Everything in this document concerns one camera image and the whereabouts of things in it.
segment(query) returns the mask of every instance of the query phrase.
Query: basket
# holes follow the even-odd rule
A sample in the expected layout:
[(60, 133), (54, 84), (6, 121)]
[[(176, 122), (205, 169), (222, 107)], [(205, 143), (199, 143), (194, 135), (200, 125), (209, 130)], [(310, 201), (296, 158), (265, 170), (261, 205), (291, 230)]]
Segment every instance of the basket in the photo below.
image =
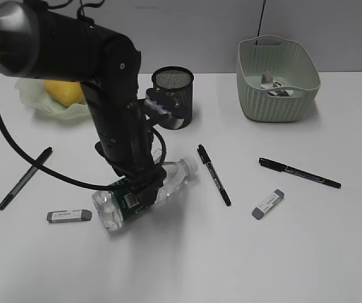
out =
[[(279, 45), (256, 45), (275, 40)], [(262, 74), (270, 71), (280, 88), (261, 88)], [(293, 122), (302, 118), (320, 89), (320, 77), (305, 48), (292, 40), (264, 35), (244, 40), (238, 47), (237, 86), (245, 116), (262, 122)], [(269, 92), (291, 90), (290, 97)]]

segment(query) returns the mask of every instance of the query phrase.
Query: plastic bottle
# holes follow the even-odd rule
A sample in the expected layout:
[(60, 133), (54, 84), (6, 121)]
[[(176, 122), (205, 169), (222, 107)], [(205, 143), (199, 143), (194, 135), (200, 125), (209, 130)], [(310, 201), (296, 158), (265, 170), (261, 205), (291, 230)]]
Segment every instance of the plastic bottle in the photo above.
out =
[[(167, 177), (164, 185), (158, 190), (153, 206), (164, 204), (172, 194), (181, 190), (185, 179), (198, 171), (198, 164), (192, 157), (185, 157), (179, 162), (165, 162), (162, 168), (166, 170)], [(120, 229), (127, 219), (149, 209), (139, 204), (128, 189), (97, 191), (92, 195), (92, 201), (100, 219), (110, 231)]]

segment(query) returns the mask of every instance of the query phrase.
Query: gray wall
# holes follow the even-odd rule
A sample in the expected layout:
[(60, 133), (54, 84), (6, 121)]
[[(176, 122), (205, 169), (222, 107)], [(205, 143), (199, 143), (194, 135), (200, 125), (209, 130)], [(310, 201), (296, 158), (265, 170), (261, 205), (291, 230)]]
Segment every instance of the gray wall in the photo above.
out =
[(267, 0), (262, 24), (302, 43), (320, 71), (362, 71), (362, 0)]
[[(74, 16), (78, 4), (61, 12)], [(230, 73), (238, 42), (256, 35), (261, 8), (262, 0), (106, 0), (86, 13), (134, 41), (142, 72), (180, 65)], [(267, 0), (262, 33), (301, 42), (320, 71), (362, 71), (362, 0)]]

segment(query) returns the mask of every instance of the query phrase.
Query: black pen holder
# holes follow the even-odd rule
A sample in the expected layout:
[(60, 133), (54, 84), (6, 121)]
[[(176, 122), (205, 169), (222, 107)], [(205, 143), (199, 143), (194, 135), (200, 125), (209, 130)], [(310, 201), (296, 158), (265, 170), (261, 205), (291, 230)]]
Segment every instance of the black pen holder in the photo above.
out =
[[(185, 106), (188, 110), (182, 125), (176, 129), (185, 128), (192, 121), (193, 110), (193, 80), (191, 71), (178, 66), (160, 68), (152, 76), (153, 86), (156, 90), (171, 96), (176, 105)], [(163, 121), (160, 126), (166, 129), (174, 129), (171, 121)]]

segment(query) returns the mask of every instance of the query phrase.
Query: table surface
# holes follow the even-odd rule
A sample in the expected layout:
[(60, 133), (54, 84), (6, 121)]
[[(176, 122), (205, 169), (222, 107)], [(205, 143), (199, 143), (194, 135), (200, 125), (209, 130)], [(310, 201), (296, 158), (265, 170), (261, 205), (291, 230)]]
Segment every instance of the table surface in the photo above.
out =
[[(322, 73), (316, 107), (289, 124), (247, 120), (235, 74), (197, 74), (194, 120), (158, 128), (168, 160), (205, 145), (232, 201), (208, 170), (179, 198), (109, 235), (92, 191), (37, 172), (0, 211), (0, 303), (362, 302), (362, 73)], [(90, 119), (57, 122), (24, 107), (16, 79), (0, 75), (0, 110), (33, 157), (77, 179), (116, 181), (94, 151)], [(140, 97), (150, 87), (140, 75)], [(339, 181), (334, 189), (261, 167), (265, 157)], [(0, 201), (28, 169), (0, 133)], [(261, 221), (251, 212), (274, 189), (284, 200)], [(91, 222), (49, 225), (49, 211), (89, 209)]]

